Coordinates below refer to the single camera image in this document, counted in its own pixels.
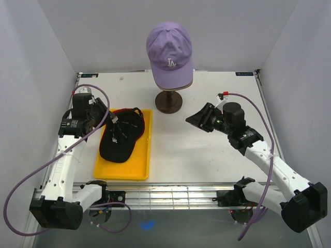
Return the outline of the black cap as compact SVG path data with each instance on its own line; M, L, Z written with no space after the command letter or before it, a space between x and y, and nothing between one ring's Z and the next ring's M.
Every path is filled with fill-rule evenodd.
M137 140L144 133L144 115L137 107L116 110L114 115L117 121L110 120L106 124L99 153L108 162L124 163L130 158Z

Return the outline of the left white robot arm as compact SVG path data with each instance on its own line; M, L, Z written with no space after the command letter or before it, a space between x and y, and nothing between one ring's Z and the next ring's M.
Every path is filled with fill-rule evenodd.
M91 93L77 93L72 108L62 117L58 131L60 158L52 170L40 197L32 199L29 210L43 228L72 229L80 227L83 213L90 206L105 206L110 200L106 182L89 181L74 193L74 175L87 141L73 144L93 131L108 112L100 98Z

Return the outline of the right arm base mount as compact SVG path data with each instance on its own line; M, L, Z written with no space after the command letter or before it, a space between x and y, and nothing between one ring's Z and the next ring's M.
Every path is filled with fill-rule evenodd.
M236 190L218 190L212 201L217 202L218 207L251 207L256 205L255 202L248 201L243 193Z

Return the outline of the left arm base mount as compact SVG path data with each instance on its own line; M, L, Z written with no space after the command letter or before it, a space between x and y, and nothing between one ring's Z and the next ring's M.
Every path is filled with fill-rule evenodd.
M111 207L124 207L126 201L125 191L106 191L107 202L114 203Z

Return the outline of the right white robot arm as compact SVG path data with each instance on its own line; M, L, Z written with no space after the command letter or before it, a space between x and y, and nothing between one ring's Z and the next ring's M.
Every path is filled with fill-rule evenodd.
M282 158L272 154L263 136L246 124L240 104L229 102L219 109L207 103L200 111L187 117L186 122L205 132L217 130L227 135L230 145L257 165L278 187L276 191L270 190L252 178L243 178L233 189L237 204L260 201L263 207L279 214L296 233L327 216L327 188L320 182L310 182Z

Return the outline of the purple baseball cap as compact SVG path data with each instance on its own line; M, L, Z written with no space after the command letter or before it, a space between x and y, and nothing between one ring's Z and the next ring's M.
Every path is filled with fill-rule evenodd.
M188 87L193 82L192 42L176 22L163 22L152 29L146 52L156 85L164 90Z

